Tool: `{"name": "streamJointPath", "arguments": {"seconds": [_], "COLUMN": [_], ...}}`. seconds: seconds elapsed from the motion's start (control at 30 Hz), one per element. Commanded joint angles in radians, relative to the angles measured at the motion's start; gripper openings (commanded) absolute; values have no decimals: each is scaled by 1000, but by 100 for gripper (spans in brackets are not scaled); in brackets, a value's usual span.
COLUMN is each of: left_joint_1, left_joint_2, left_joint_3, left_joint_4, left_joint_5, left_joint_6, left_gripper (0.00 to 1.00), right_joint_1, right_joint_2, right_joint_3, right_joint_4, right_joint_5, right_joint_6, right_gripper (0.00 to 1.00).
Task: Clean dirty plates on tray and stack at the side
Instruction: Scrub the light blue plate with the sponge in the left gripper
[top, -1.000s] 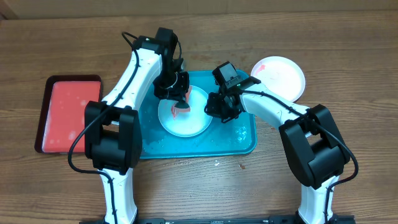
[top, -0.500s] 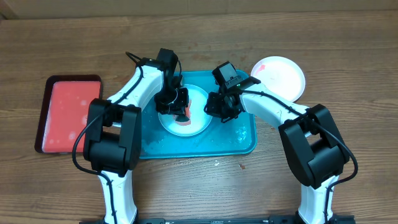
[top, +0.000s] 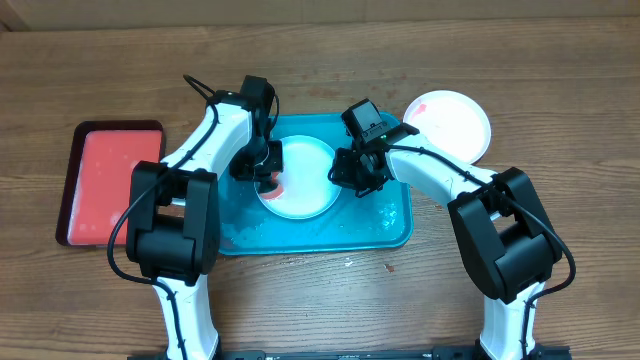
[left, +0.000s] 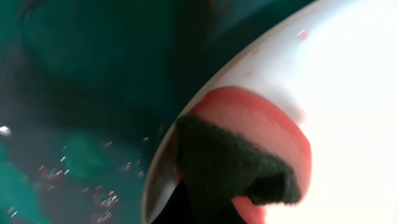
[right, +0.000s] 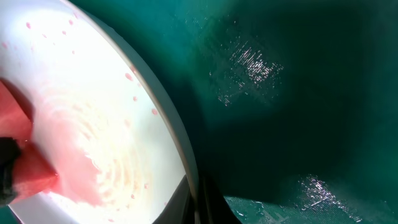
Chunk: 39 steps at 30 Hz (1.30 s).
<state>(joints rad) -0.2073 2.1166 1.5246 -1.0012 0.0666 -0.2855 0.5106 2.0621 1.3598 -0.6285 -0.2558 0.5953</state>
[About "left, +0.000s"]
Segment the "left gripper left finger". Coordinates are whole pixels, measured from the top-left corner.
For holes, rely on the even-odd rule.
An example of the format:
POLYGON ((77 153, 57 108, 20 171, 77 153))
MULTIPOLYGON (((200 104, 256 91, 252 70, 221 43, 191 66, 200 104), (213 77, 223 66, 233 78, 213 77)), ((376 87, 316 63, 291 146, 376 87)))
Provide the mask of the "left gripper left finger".
POLYGON ((165 207, 151 224, 194 224, 185 182, 179 182, 165 207))

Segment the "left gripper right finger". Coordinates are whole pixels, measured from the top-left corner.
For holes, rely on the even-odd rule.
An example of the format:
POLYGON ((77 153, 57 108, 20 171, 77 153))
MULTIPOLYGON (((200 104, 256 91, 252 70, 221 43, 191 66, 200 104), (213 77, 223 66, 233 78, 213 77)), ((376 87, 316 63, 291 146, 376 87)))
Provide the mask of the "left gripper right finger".
POLYGON ((232 202, 227 203, 217 214, 217 224, 246 224, 232 202))

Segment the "light blue plate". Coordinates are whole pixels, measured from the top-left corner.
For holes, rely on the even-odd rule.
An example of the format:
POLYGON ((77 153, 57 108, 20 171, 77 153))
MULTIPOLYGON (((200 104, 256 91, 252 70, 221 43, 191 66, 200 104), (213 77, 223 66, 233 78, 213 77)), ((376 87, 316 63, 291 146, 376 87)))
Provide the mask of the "light blue plate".
POLYGON ((238 86, 288 114, 312 146, 297 205, 261 223, 397 222, 397 2, 314 1, 220 69, 189 101, 238 86))

